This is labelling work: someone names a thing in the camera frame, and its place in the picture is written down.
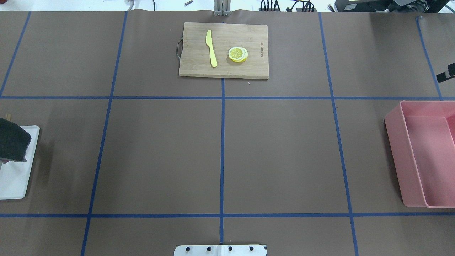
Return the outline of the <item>dark grey cloth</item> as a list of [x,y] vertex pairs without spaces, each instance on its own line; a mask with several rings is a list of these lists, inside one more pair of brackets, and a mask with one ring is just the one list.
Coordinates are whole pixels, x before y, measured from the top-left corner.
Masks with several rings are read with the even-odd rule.
[[0,119],[0,159],[7,162],[26,162],[26,152],[31,143],[30,134],[17,124]]

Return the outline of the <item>bamboo cutting board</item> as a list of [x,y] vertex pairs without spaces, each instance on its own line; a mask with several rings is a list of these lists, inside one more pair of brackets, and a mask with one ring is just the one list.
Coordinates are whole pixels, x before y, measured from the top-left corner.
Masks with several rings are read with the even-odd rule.
[[[211,67],[206,32],[212,41],[218,62]],[[185,22],[182,35],[179,75],[202,78],[269,78],[268,26]],[[246,48],[248,58],[235,63],[228,57],[229,49]]]

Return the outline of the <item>yellow plastic knife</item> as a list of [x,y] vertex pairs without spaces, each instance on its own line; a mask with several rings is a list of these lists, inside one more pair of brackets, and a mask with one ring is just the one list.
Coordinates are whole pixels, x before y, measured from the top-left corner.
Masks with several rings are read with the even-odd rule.
[[206,45],[209,48],[209,55],[210,55],[210,65],[212,68],[216,68],[218,66],[218,62],[215,56],[215,51],[213,47],[213,41],[212,41],[212,31],[209,29],[206,32],[206,39],[205,39]]

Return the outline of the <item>pink plastic bin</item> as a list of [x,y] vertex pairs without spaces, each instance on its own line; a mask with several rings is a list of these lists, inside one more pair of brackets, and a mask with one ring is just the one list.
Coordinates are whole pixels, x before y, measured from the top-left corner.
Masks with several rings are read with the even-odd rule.
[[401,101],[385,117],[403,204],[455,206],[453,101]]

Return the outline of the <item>white rack base tray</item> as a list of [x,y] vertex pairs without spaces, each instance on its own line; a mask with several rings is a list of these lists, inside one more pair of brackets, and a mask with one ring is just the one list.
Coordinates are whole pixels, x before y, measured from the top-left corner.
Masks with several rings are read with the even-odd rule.
[[40,128],[36,125],[21,126],[21,128],[31,136],[25,155],[27,161],[1,164],[0,200],[23,199],[27,193]]

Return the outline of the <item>aluminium frame post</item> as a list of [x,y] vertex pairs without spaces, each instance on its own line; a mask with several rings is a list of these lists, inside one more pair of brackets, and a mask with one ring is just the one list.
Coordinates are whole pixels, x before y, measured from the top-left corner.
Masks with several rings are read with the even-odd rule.
[[215,0],[214,16],[231,16],[231,0]]

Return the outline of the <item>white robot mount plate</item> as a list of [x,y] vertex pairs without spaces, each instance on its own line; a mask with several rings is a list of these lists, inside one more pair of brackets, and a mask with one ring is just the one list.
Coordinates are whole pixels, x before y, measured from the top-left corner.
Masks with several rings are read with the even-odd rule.
[[174,256],[267,256],[267,246],[260,244],[181,245]]

